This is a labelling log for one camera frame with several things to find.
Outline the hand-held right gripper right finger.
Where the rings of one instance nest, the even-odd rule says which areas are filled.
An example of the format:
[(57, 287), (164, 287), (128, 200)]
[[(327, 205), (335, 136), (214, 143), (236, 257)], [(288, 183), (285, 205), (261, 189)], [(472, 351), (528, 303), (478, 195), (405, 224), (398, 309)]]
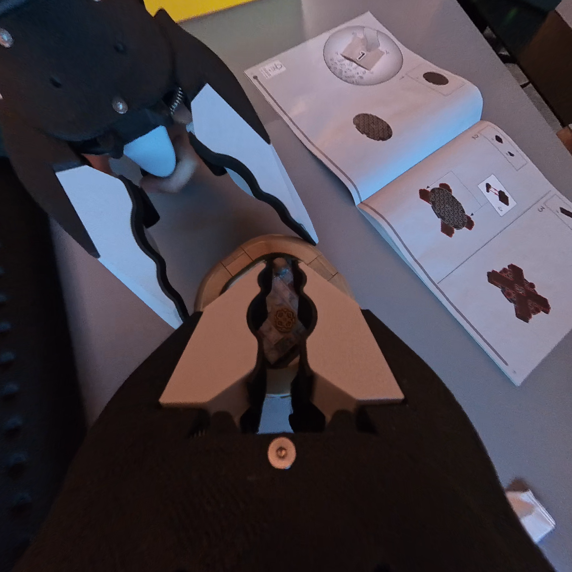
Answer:
[(359, 304), (304, 262), (294, 265), (307, 332), (291, 384), (293, 431), (323, 431), (339, 411), (400, 404), (399, 387)]

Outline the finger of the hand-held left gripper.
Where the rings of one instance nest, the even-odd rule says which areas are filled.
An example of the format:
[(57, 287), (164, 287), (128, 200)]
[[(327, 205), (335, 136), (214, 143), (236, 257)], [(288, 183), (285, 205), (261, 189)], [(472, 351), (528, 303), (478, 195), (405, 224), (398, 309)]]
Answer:
[(99, 262), (173, 328), (189, 317), (170, 284), (164, 258), (144, 228), (144, 206), (131, 181), (87, 165), (56, 176), (97, 251)]
[(224, 168), (254, 198), (270, 205), (300, 238), (317, 244), (311, 218), (273, 145), (209, 84), (191, 101), (191, 111), (197, 153)]

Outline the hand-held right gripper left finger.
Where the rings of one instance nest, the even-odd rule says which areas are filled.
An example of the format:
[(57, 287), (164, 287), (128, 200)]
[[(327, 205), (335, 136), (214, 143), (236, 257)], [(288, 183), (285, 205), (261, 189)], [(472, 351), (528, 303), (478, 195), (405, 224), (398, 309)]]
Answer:
[(248, 310), (262, 293), (259, 261), (207, 305), (160, 397), (164, 408), (230, 414), (243, 431), (258, 431), (266, 379)]

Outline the brown patterned brick piece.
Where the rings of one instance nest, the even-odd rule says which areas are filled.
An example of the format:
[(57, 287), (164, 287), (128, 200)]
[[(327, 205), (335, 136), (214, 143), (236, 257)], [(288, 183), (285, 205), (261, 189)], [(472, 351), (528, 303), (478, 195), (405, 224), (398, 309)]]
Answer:
[(271, 367), (282, 368), (296, 358), (306, 332), (298, 318), (299, 295), (291, 259), (272, 261), (272, 288), (266, 304), (268, 316), (259, 329), (264, 355)]

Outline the tan toy brick pot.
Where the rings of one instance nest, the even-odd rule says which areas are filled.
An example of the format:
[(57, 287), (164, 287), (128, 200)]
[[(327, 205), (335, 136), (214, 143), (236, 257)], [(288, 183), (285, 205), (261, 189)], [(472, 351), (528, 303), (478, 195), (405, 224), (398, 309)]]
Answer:
[[(327, 261), (317, 247), (297, 237), (266, 234), (250, 239), (211, 268), (198, 288), (194, 310), (203, 311), (260, 261), (277, 257), (291, 259), (292, 264), (295, 260), (304, 262), (338, 290), (354, 299), (346, 278)], [(290, 394), (290, 385), (297, 373), (299, 353), (293, 361), (282, 368), (273, 368), (266, 358), (265, 360), (267, 395), (272, 398), (286, 398)]]

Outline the grey desk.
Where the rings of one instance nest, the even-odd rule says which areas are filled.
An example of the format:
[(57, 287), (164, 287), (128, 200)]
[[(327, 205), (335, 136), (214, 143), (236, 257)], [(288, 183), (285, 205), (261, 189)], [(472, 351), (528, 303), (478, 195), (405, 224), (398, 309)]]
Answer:
[(404, 400), (329, 420), (295, 378), (294, 433), (160, 405), (206, 317), (183, 321), (87, 434), (19, 571), (554, 571), (462, 407), (370, 311)]

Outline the person's left hand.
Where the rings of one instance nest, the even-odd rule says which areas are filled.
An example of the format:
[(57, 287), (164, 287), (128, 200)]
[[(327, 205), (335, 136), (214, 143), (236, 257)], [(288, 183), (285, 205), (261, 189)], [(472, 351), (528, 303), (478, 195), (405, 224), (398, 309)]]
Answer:
[(184, 124), (174, 123), (165, 128), (165, 133), (169, 135), (169, 144), (164, 145), (164, 141), (159, 143), (161, 153), (172, 152), (174, 157), (173, 170), (166, 177), (159, 177), (153, 173), (143, 175), (138, 186), (147, 193), (178, 193), (190, 181), (195, 174), (199, 158), (190, 144), (188, 132)]

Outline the yellow plastic tray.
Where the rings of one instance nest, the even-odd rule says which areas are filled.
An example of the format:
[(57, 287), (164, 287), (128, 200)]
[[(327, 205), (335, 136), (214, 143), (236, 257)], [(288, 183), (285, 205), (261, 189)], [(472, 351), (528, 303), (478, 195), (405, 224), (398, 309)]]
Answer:
[(224, 11), (241, 4), (242, 1), (144, 1), (151, 15), (165, 10), (176, 22)]

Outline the white instruction booklet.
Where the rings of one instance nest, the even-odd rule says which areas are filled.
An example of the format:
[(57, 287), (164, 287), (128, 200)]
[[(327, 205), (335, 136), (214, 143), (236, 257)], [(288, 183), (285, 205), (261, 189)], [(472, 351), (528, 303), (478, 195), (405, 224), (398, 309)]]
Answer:
[(571, 201), (367, 12), (245, 70), (516, 386), (571, 331)]

